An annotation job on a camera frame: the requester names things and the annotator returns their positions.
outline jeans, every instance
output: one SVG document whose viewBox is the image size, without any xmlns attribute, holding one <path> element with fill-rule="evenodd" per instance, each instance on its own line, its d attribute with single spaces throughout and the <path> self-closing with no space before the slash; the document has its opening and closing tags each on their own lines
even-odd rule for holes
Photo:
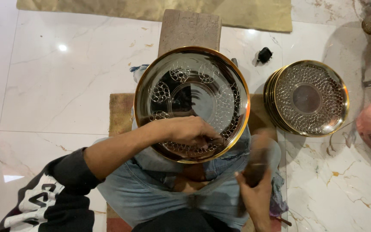
<svg viewBox="0 0 371 232">
<path fill-rule="evenodd" d="M 240 230 L 248 214 L 242 217 L 237 215 L 240 189 L 233 173 L 244 170 L 250 140 L 255 141 L 258 137 L 250 137 L 248 128 L 245 130 L 231 151 L 203 163 L 206 177 L 212 181 L 192 194 L 172 191 L 166 183 L 167 179 L 181 172 L 182 164 L 155 154 L 152 148 L 141 151 L 120 166 L 97 188 L 111 208 L 131 227 L 173 210 L 198 208 L 224 221 L 229 227 Z M 277 170 L 280 157 L 280 147 L 271 140 L 268 158 L 272 173 Z M 152 173 L 163 175 L 163 178 L 158 180 L 152 177 Z"/>
</svg>

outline jute mat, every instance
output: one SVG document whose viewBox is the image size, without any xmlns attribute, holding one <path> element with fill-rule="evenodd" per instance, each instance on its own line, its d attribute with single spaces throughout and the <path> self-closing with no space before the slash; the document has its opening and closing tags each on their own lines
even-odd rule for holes
<svg viewBox="0 0 371 232">
<path fill-rule="evenodd" d="M 17 8 L 162 21 L 165 9 L 215 14 L 224 26 L 292 31 L 291 0 L 17 0 Z"/>
<path fill-rule="evenodd" d="M 109 136 L 115 136 L 131 131 L 132 117 L 131 108 L 134 103 L 133 93 L 110 94 L 110 129 Z M 275 128 L 264 108 L 262 94 L 250 94 L 250 117 L 248 121 L 250 133 L 253 134 L 256 129 L 269 127 Z M 242 232 L 253 231 L 254 226 L 251 220 L 248 220 L 243 227 Z M 279 223 L 275 226 L 280 231 Z M 131 227 L 119 217 L 119 215 L 107 203 L 107 232 L 128 232 Z"/>
</svg>

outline gold rim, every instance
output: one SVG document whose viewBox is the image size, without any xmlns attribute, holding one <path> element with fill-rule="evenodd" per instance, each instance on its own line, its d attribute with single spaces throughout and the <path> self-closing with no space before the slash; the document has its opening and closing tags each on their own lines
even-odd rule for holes
<svg viewBox="0 0 371 232">
<path fill-rule="evenodd" d="M 300 61 L 297 61 L 297 62 L 291 63 L 291 64 L 286 65 L 285 67 L 283 67 L 282 70 L 281 70 L 281 73 L 276 77 L 276 81 L 275 81 L 275 83 L 277 83 L 277 81 L 279 80 L 281 74 L 284 72 L 284 70 L 285 70 L 286 68 L 288 68 L 288 67 L 290 67 L 290 66 L 294 66 L 294 65 L 299 64 L 299 63 L 310 62 L 310 61 L 312 61 L 312 62 L 316 62 L 316 63 L 318 63 L 318 64 L 320 64 L 320 65 L 322 65 L 322 66 L 324 66 L 324 67 L 330 69 L 330 70 L 331 70 L 331 71 L 336 75 L 336 77 L 339 79 L 339 82 L 340 82 L 340 84 L 341 84 L 342 87 L 343 87 L 343 90 L 344 90 L 344 92 L 345 92 L 346 99 L 347 99 L 347 101 L 346 101 L 346 108 L 345 108 L 346 113 L 345 113 L 345 117 L 343 118 L 343 120 L 340 122 L 340 124 L 337 126 L 337 128 L 334 129 L 334 130 L 333 130 L 332 132 L 330 132 L 330 133 L 327 133 L 327 134 L 324 134 L 324 135 L 308 134 L 308 133 L 305 133 L 305 132 L 303 132 L 303 131 L 299 131 L 298 129 L 295 129 L 294 127 L 292 127 L 289 123 L 286 122 L 286 120 L 283 118 L 283 116 L 281 115 L 281 113 L 280 113 L 280 111 L 278 110 L 277 107 L 276 107 L 276 109 L 277 109 L 277 112 L 278 112 L 279 115 L 280 115 L 280 118 L 284 121 L 284 124 L 286 124 L 286 125 L 287 125 L 290 129 L 292 129 L 296 134 L 298 134 L 298 135 L 302 135 L 302 136 L 305 136 L 305 137 L 325 137 L 325 136 L 327 136 L 327 135 L 329 135 L 329 134 L 333 134 L 333 133 L 335 133 L 336 131 L 338 131 L 338 130 L 341 128 L 341 126 L 343 125 L 343 123 L 346 121 L 347 116 L 348 116 L 348 114 L 349 114 L 349 107 L 350 107 L 349 92 L 348 92 L 348 90 L 347 90 L 346 85 L 344 84 L 344 81 L 343 81 L 342 78 L 337 74 L 337 72 L 335 72 L 335 71 L 334 71 L 332 68 L 330 68 L 328 65 L 326 65 L 326 64 L 324 64 L 324 63 L 322 63 L 322 62 L 316 61 L 316 60 L 300 60 Z M 275 84 L 275 85 L 272 87 L 272 88 L 273 88 L 273 91 L 272 91 L 272 93 L 271 93 L 271 94 L 273 95 L 273 98 L 274 98 L 274 99 L 276 99 L 276 86 L 277 86 L 277 85 Z"/>
<path fill-rule="evenodd" d="M 136 87 L 136 90 L 135 90 L 135 95 L 134 95 L 134 117 L 135 117 L 135 120 L 137 122 L 138 127 L 140 127 L 139 120 L 138 120 L 138 117 L 137 117 L 137 111 L 136 111 L 136 109 L 137 109 L 137 94 L 139 92 L 139 87 L 141 86 L 142 82 L 144 81 L 144 77 L 148 74 L 148 72 L 150 72 L 151 68 L 154 67 L 160 60 L 162 60 L 163 58 L 167 57 L 168 55 L 171 55 L 171 54 L 177 53 L 177 52 L 190 51 L 190 50 L 191 51 L 199 51 L 199 52 L 208 52 L 208 53 L 210 53 L 212 55 L 215 55 L 215 56 L 218 56 L 222 60 L 224 60 L 227 64 L 229 64 L 234 69 L 234 71 L 241 78 L 241 81 L 243 83 L 244 89 L 245 89 L 245 91 L 247 93 L 246 113 L 245 113 L 245 119 L 244 119 L 243 126 L 240 128 L 239 133 L 236 134 L 236 136 L 233 138 L 233 140 L 230 142 L 230 144 L 223 151 L 221 151 L 220 153 L 218 153 L 217 155 L 214 155 L 214 156 L 211 156 L 211 157 L 202 159 L 202 160 L 197 160 L 197 161 L 191 161 L 191 160 L 174 160 L 174 159 L 170 159 L 169 157 L 161 154 L 157 149 L 154 148 L 153 145 L 151 145 L 151 147 L 158 154 L 162 155 L 163 157 L 165 157 L 165 158 L 167 158 L 169 160 L 176 161 L 176 162 L 179 162 L 179 163 L 203 163 L 203 162 L 207 162 L 207 161 L 213 160 L 215 158 L 218 158 L 218 157 L 222 156 L 224 153 L 226 153 L 228 150 L 230 150 L 230 148 L 234 146 L 234 144 L 237 142 L 237 140 L 240 139 L 241 135 L 243 134 L 243 132 L 244 132 L 244 130 L 246 128 L 247 122 L 249 120 L 249 115 L 250 115 L 250 93 L 249 93 L 249 88 L 247 86 L 246 80 L 243 77 L 243 74 L 240 72 L 240 70 L 238 69 L 238 67 L 231 60 L 229 60 L 226 56 L 224 56 L 223 54 L 221 54 L 220 52 L 218 52 L 216 50 L 213 50 L 213 49 L 210 49 L 210 48 L 206 48 L 206 47 L 198 47 L 198 46 L 184 46 L 184 47 L 179 47 L 179 48 L 176 48 L 174 50 L 171 50 L 169 52 L 164 53 L 162 56 L 158 57 L 156 60 L 154 60 L 147 67 L 147 69 L 144 71 L 143 75 L 141 76 L 140 80 L 138 81 L 138 84 L 137 84 L 137 87 Z"/>
</svg>

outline black sleeve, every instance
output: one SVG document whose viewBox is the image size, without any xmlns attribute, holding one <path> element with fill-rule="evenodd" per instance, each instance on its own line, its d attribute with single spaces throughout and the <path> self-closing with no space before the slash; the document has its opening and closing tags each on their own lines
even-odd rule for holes
<svg viewBox="0 0 371 232">
<path fill-rule="evenodd" d="M 85 163 L 84 149 L 51 161 L 20 189 L 0 232 L 92 231 L 94 212 L 85 195 L 101 182 Z"/>
</svg>

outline black object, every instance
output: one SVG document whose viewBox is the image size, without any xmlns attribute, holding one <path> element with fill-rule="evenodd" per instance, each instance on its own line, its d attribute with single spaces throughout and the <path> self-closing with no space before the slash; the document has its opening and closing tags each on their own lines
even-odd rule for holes
<svg viewBox="0 0 371 232">
<path fill-rule="evenodd" d="M 273 53 L 268 49 L 268 47 L 264 47 L 259 53 L 258 53 L 258 60 L 261 61 L 261 63 L 265 63 L 270 60 Z"/>
</svg>

